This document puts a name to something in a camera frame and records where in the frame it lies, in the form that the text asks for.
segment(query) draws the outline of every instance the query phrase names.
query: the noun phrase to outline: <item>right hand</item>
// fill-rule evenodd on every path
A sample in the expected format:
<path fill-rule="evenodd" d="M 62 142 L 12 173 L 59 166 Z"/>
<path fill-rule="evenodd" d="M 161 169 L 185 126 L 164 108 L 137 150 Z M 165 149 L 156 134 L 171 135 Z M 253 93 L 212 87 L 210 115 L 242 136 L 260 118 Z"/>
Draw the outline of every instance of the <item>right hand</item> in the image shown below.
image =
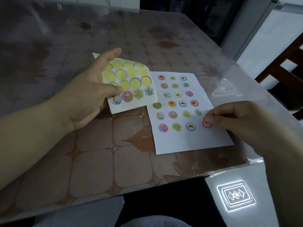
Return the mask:
<path fill-rule="evenodd" d="M 205 122 L 230 130 L 259 155 L 274 151 L 289 133 L 256 103 L 240 101 L 222 104 L 210 110 Z"/>

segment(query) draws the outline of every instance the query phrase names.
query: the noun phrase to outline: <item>white paper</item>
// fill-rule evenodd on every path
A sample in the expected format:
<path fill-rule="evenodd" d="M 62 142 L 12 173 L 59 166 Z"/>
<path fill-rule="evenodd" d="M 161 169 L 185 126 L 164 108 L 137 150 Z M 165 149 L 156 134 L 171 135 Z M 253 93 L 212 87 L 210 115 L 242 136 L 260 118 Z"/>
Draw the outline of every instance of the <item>white paper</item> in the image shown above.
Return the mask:
<path fill-rule="evenodd" d="M 93 55 L 95 59 L 99 56 L 97 53 L 93 53 Z M 154 85 L 154 80 L 146 65 L 119 58 L 115 58 L 108 64 L 109 65 L 102 72 L 103 82 L 105 84 L 114 84 L 116 86 L 123 86 L 122 83 L 126 83 L 127 85 L 122 94 L 107 98 L 112 114 L 157 102 L 157 90 Z M 117 75 L 117 73 L 119 70 L 122 71 L 125 76 L 118 78 L 119 75 Z M 107 73 L 111 74 L 111 76 L 109 76 L 110 78 L 112 77 L 110 81 L 108 77 L 106 78 Z M 133 81 L 140 83 L 140 86 L 134 88 L 133 86 L 135 85 L 132 85 Z"/>
<path fill-rule="evenodd" d="M 208 126 L 207 123 L 204 123 L 203 118 L 205 114 L 214 107 L 194 74 L 151 72 L 151 75 L 153 76 L 159 94 L 158 102 L 161 104 L 160 109 L 154 108 L 154 106 L 159 107 L 159 104 L 147 105 L 154 135 L 156 154 L 230 146 L 234 144 L 225 129 L 214 126 L 206 128 L 203 126 L 203 124 Z M 161 87 L 161 84 L 164 83 L 167 84 L 167 88 Z M 172 84 L 177 84 L 178 88 L 173 88 Z M 176 106 L 170 107 L 168 104 L 170 101 L 175 102 Z M 169 116 L 171 111 L 177 113 L 176 118 L 173 119 L 173 117 L 175 117 L 174 113 L 171 114 L 171 117 Z M 184 111 L 189 112 L 191 116 L 183 116 L 182 113 Z"/>

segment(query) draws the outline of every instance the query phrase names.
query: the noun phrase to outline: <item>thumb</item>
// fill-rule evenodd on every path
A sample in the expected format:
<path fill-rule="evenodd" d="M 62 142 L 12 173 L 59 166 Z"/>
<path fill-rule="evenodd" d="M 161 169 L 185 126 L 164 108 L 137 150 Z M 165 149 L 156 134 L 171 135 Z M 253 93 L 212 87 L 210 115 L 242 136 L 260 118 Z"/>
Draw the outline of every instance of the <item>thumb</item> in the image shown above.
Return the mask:
<path fill-rule="evenodd" d="M 233 130 L 233 127 L 235 126 L 235 118 L 228 118 L 224 116 L 205 116 L 204 121 L 209 123 L 210 125 L 214 126 L 220 126 L 224 129 Z"/>
<path fill-rule="evenodd" d="M 113 84 L 99 84 L 100 85 L 100 95 L 102 98 L 107 98 L 109 96 L 116 96 L 123 92 L 123 87 L 115 86 Z"/>

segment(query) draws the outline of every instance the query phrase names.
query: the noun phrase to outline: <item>yellow circle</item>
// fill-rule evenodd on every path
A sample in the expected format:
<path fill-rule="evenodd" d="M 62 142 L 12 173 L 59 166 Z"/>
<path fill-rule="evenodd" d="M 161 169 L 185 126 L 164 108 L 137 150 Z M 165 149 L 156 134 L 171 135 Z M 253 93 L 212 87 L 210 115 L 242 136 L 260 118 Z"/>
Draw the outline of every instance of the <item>yellow circle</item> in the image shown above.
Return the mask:
<path fill-rule="evenodd" d="M 143 86 L 149 86 L 152 83 L 152 80 L 148 76 L 144 76 L 141 79 Z"/>
<path fill-rule="evenodd" d="M 122 63 L 113 63 L 113 67 L 116 69 L 121 69 L 124 67 L 124 65 Z"/>
<path fill-rule="evenodd" d="M 136 67 L 139 67 L 139 68 L 142 68 L 142 67 L 144 67 L 144 65 L 142 65 L 142 64 L 139 64 L 139 63 L 134 63 L 134 65 L 135 65 Z"/>
<path fill-rule="evenodd" d="M 141 86 L 141 81 L 137 78 L 131 79 L 131 86 L 137 89 Z"/>
<path fill-rule="evenodd" d="M 115 86 L 118 86 L 115 82 L 110 82 L 109 84 L 112 84 L 112 85 L 115 85 Z"/>
<path fill-rule="evenodd" d="M 108 82 L 112 82 L 116 79 L 115 74 L 113 72 L 109 72 L 109 71 L 105 72 L 103 76 L 104 76 L 104 79 L 106 79 Z"/>
<path fill-rule="evenodd" d="M 127 70 L 127 75 L 129 75 L 131 78 L 134 78 L 138 76 L 138 72 L 136 69 L 130 68 Z"/>
<path fill-rule="evenodd" d="M 106 67 L 104 68 L 104 71 L 109 71 L 113 68 L 111 64 L 107 64 Z"/>
<path fill-rule="evenodd" d="M 117 70 L 117 71 L 116 71 L 116 77 L 117 77 L 119 80 L 125 80 L 126 77 L 127 77 L 127 73 L 126 73 L 126 71 L 124 71 L 123 69 Z"/>
<path fill-rule="evenodd" d="M 139 68 L 139 69 L 138 69 L 138 73 L 139 73 L 141 76 L 146 76 L 146 75 L 147 75 L 147 69 L 145 69 L 145 68 Z"/>
<path fill-rule="evenodd" d="M 123 87 L 123 91 L 128 91 L 130 84 L 127 80 L 121 80 L 119 86 Z"/>
<path fill-rule="evenodd" d="M 126 67 L 126 68 L 133 68 L 134 65 L 132 63 L 124 63 L 124 67 Z"/>

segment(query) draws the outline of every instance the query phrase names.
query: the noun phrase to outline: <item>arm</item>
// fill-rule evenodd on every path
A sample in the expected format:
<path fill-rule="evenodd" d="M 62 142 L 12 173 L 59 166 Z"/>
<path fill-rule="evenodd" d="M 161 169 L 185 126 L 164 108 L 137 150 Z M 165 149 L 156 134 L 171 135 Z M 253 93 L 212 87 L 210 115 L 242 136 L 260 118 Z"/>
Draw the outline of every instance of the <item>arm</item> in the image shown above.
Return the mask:
<path fill-rule="evenodd" d="M 262 156 L 281 226 L 303 225 L 303 143 L 252 102 L 227 103 L 205 121 L 232 131 Z"/>
<path fill-rule="evenodd" d="M 121 49 L 99 56 L 45 103 L 0 118 L 0 190 L 32 167 L 63 136 L 90 122 L 104 108 L 104 99 L 122 93 L 103 84 L 102 71 Z"/>

